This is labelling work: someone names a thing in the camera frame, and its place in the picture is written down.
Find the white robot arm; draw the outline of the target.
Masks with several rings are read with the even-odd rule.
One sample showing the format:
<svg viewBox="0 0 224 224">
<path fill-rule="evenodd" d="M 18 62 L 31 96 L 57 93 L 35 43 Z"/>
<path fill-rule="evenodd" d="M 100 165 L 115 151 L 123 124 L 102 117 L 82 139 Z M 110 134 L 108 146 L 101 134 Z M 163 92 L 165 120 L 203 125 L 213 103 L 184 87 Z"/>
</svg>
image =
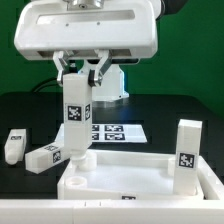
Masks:
<svg viewBox="0 0 224 224">
<path fill-rule="evenodd" d="M 137 64 L 158 50 L 157 21 L 189 0 L 31 0 L 20 14 L 16 49 L 28 60 L 52 60 L 57 82 L 77 60 L 95 102 L 126 98 L 122 64 Z"/>
</svg>

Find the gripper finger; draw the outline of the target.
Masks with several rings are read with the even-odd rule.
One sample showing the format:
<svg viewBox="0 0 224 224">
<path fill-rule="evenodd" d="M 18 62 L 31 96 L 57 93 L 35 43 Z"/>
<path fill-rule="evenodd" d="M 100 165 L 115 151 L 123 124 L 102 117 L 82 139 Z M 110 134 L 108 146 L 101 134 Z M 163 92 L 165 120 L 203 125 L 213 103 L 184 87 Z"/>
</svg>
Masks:
<svg viewBox="0 0 224 224">
<path fill-rule="evenodd" d="M 98 51 L 99 62 L 94 70 L 89 71 L 88 84 L 97 87 L 102 84 L 103 76 L 112 64 L 112 56 L 109 50 Z"/>
<path fill-rule="evenodd" d="M 55 51 L 53 54 L 53 62 L 58 70 L 57 83 L 59 86 L 63 85 L 63 76 L 69 73 L 69 60 L 74 56 L 71 50 Z"/>
</svg>

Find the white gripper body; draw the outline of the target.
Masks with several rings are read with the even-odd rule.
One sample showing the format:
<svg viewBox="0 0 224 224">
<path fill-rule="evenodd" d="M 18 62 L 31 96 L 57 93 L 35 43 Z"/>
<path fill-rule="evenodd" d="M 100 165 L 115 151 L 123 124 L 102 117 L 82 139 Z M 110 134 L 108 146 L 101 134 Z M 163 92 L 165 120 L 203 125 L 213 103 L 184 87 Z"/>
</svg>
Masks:
<svg viewBox="0 0 224 224">
<path fill-rule="evenodd" d="M 63 0 L 37 0 L 21 12 L 16 49 L 28 60 L 49 60 L 56 51 L 75 59 L 142 59 L 158 49 L 158 0 L 105 0 L 101 9 L 72 9 Z"/>
</svg>

